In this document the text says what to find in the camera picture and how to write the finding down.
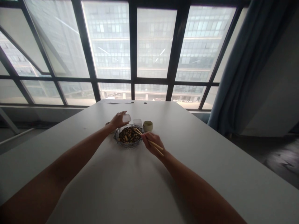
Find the window frame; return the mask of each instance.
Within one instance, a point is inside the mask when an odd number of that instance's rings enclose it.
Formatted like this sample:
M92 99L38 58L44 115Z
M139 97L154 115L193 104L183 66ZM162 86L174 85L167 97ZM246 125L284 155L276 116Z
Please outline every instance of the window frame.
M235 29L236 23L239 19L241 11L243 8L248 7L250 4L249 0L128 0L123 2L129 3L129 27L130 27L130 63L131 63L131 79L102 79L97 78L96 70L94 67L94 61L92 57L92 52L89 44L87 28L84 21L83 9L80 0L71 0L75 18L77 22L77 26L80 33L81 43L84 51L84 56L87 62L89 78L78 78L78 77L56 77L54 75L54 71L51 67L49 59L46 55L46 52L43 48L39 35L37 33L36 27L33 24L27 6L24 0L15 1L4 1L0 0L0 7L9 7L9 8L20 8L24 13L24 16L29 24L29 27L33 33L33 36L37 42L37 45L42 53L42 56L46 62L46 65L49 69L49 73L41 73L42 75L50 75L50 77L21 77L17 74L9 59L6 57L4 51L0 47L0 60L7 72L10 74L9 76L0 75L1 79L11 79L13 80L17 87L20 89L21 93L25 97L28 102L26 106L55 106L55 107L77 107L77 108L85 108L88 106L74 106L68 105L65 99L65 96L61 90L61 86L59 82L89 82L92 84L93 93L96 99L96 102L100 101L100 91L98 87L98 83L129 83L131 84L131 98L135 99L135 84L159 84L159 85L168 85L166 101L171 101L173 88L175 85L184 85L184 86L205 86L206 90L202 95L202 99L198 109L187 109L188 111L211 111L202 109L204 102L207 98L209 90L212 86L219 86L219 82L213 82L216 73L218 71L219 65L222 61L224 53L226 51L227 45L230 41L232 33ZM216 60L215 66L213 68L211 77L207 82L185 82L185 81L175 81L175 77L177 74L178 63L181 53L181 48L183 44L188 13L190 6L217 6L217 7L235 7L236 11L233 16L232 22L224 39L224 43L220 50L219 56ZM156 8L156 9L175 9L177 10L177 16L175 21L175 28L173 34L173 42L170 53L168 72L166 78L141 78L137 77L137 8ZM24 54L23 50L14 42L12 38L10 38L7 34L5 36L14 44L18 50L24 55L24 57L31 62L31 64L39 71L40 69L34 64L34 62L28 57L28 55ZM53 81L58 93L62 99L63 105L41 105L35 104L31 98L31 95L28 93L27 89L23 86L21 80L37 80L37 81ZM0 105L18 105L22 106L24 104L4 104Z

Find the table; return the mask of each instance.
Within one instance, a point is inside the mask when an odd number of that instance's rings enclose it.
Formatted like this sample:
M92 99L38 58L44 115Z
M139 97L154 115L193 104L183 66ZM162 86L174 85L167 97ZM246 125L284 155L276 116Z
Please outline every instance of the table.
M211 184L248 223L298 223L299 191L175 102L103 104L79 112L0 156L3 204L63 152L119 111L151 120L176 158ZM67 186L47 223L193 223L178 188L143 143L111 134Z

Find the blue curtain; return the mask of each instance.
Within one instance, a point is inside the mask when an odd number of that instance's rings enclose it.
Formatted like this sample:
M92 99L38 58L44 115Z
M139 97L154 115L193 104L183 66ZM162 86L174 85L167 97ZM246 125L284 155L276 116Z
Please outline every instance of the blue curtain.
M236 133L246 96L297 6L288 0L251 1L208 121L220 134Z

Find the glass pane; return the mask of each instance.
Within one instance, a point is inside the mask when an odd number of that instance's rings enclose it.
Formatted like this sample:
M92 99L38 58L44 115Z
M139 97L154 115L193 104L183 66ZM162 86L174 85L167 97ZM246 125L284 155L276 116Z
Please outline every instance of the glass pane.
M0 103L27 104L27 101L14 81L2 79L0 81Z
M51 77L50 75L41 75L1 32L0 46L19 76Z
M216 76L215 76L213 82L220 82L221 81L221 78L222 78L222 75L223 75L226 63L227 63L228 58L230 56L230 53L231 53L231 51L233 49L233 46L234 46L235 41L237 39L237 36L238 36L238 34L240 32L241 26L242 26L242 24L244 22L245 16L247 14L247 10L248 10L248 8L243 8L242 9L242 12L241 12L240 17L238 19L238 22L237 22L237 24L235 26L234 32L233 32L233 34L232 34L232 36L230 38L228 46L227 46L227 48L225 50L225 53L223 55L222 61L220 63L220 66L219 66L219 68L217 70L217 73L216 73Z
M52 81L22 80L36 104L63 105L60 95Z
M137 9L137 77L167 77L176 16L176 10Z
M235 8L190 7L176 81L209 81L234 13Z
M203 104L203 107L202 107L203 109L211 110L213 108L213 104L214 104L217 92L218 92L218 86L212 86L210 88L210 91L206 97L206 101Z
M186 109L198 109L205 86L174 86L171 101Z
M9 75L1 61L0 61L0 75Z
M0 8L0 26L43 72L49 72L21 9Z
M128 2L81 3L97 77L131 79Z
M129 83L99 83L101 99L130 100L131 84Z
M135 84L135 100L166 101L168 85Z
M70 0L25 0L56 76L89 78Z
M89 82L59 82L68 105L90 106L96 103Z

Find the wooden chopsticks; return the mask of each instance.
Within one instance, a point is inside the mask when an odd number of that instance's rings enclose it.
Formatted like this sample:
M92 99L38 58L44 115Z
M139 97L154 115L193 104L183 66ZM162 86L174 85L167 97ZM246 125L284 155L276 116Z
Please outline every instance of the wooden chopsticks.
M134 131L139 134L139 135L142 135L142 133L137 129L137 128L134 128ZM160 153L161 156L164 156L163 153L161 153L162 150L164 150L161 146L157 145L156 143L152 142L151 140L148 140L150 142L150 144Z

